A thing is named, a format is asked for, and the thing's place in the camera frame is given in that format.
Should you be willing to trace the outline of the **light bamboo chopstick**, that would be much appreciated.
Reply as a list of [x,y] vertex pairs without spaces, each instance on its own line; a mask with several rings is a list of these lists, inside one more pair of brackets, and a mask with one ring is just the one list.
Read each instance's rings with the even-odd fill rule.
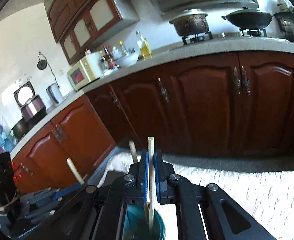
[[72,174],[75,176],[76,180],[78,181],[78,183],[80,185],[84,185],[85,181],[83,180],[83,178],[81,177],[80,173],[78,172],[78,169],[76,168],[76,166],[74,165],[73,161],[71,160],[71,158],[67,159],[67,165],[70,168]]
[[149,153],[149,230],[152,232],[154,224],[154,194],[155,194],[155,168],[154,168],[154,137],[148,137]]

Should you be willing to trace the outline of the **white cup with teal rim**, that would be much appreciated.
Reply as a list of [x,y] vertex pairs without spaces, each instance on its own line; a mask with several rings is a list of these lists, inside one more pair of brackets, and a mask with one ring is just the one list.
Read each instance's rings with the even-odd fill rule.
[[160,214],[155,211],[150,232],[143,206],[127,205],[122,239],[165,239],[165,225]]

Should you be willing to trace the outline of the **light bamboo chopstick in cup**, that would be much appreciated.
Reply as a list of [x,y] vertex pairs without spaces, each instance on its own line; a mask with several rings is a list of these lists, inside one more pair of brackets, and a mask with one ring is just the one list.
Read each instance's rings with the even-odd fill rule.
[[75,176],[76,180],[78,181],[78,183],[80,185],[84,185],[85,181],[83,180],[83,178],[81,177],[80,173],[78,172],[78,169],[76,168],[76,166],[74,165],[73,161],[71,160],[71,158],[67,159],[67,165],[70,168],[72,174]]

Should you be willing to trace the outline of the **white quilted tablecloth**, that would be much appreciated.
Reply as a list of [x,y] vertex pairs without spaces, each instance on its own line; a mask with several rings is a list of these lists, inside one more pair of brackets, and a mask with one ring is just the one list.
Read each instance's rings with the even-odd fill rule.
[[294,171],[256,172],[251,162],[164,154],[193,184],[216,183],[276,239],[294,239]]

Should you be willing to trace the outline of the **white bowl on counter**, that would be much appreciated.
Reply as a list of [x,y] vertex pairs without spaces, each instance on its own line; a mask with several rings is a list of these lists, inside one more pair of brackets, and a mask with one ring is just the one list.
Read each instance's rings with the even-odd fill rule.
[[130,55],[123,56],[116,60],[116,63],[119,65],[120,68],[125,68],[136,64],[139,58],[139,53],[134,52]]

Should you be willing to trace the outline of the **cream microwave oven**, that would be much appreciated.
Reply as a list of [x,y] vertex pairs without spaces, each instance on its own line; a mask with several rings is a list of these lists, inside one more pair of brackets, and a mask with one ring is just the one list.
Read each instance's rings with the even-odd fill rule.
[[67,72],[74,90],[79,90],[103,76],[100,57],[99,52],[86,55]]

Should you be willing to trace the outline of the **yellow oil bottle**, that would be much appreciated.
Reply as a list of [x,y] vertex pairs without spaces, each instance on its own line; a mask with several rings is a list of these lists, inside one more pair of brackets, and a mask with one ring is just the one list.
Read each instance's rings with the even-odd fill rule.
[[142,58],[146,60],[152,57],[152,51],[150,49],[149,43],[147,42],[146,38],[144,38],[139,31],[136,31],[135,33],[138,37],[137,45],[141,52]]

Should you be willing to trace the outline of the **steel kettle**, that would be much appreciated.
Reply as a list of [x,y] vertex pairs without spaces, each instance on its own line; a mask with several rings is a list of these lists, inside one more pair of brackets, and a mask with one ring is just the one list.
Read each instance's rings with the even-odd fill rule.
[[54,105],[59,105],[63,102],[64,98],[61,94],[59,86],[56,83],[49,85],[46,88],[46,92]]

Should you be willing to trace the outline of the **rice cooker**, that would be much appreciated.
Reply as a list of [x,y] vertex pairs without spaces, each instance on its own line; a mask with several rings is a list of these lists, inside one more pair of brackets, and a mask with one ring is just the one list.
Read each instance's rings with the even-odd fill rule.
[[34,126],[46,116],[46,106],[41,97],[35,93],[30,81],[14,92],[14,98],[27,124]]

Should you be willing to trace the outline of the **dark wooden lower cabinets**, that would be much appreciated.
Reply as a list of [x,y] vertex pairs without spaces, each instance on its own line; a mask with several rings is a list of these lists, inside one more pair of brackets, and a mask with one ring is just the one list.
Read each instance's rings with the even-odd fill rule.
[[294,54],[239,51],[169,62],[110,81],[64,106],[18,150],[20,192],[90,176],[116,146],[153,136],[163,152],[269,158],[294,153]]

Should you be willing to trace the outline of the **gas stove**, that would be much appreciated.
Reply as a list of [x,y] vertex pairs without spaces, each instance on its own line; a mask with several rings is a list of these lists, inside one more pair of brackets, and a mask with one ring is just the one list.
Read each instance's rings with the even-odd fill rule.
[[239,29],[237,32],[228,32],[228,33],[218,33],[213,34],[211,31],[207,33],[200,33],[195,35],[183,36],[182,41],[183,45],[190,45],[199,42],[206,42],[213,39],[222,39],[222,38],[238,38],[238,37],[268,37],[265,29],[249,30],[249,29]]

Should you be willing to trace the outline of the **dark cooking pot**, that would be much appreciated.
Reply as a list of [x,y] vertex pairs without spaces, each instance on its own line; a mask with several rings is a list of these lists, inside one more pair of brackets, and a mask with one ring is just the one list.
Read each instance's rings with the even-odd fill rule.
[[206,17],[201,9],[186,9],[169,21],[180,37],[207,33],[209,31]]

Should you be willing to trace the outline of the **wooden upper cabinets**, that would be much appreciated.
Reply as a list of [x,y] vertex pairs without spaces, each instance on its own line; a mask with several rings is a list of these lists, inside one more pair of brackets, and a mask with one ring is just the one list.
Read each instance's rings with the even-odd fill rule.
[[69,64],[139,21],[130,0],[45,0],[44,5]]

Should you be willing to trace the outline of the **black wok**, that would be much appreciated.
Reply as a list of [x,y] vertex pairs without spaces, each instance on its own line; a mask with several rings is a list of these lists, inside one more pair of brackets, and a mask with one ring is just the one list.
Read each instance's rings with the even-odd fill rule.
[[272,15],[266,11],[243,7],[221,18],[241,29],[255,30],[266,28],[272,20]]

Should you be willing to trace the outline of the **black dish rack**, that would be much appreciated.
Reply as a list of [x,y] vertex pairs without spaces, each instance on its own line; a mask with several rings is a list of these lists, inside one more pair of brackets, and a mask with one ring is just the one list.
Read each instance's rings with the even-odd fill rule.
[[274,14],[280,31],[284,34],[285,39],[294,42],[294,12],[280,11]]

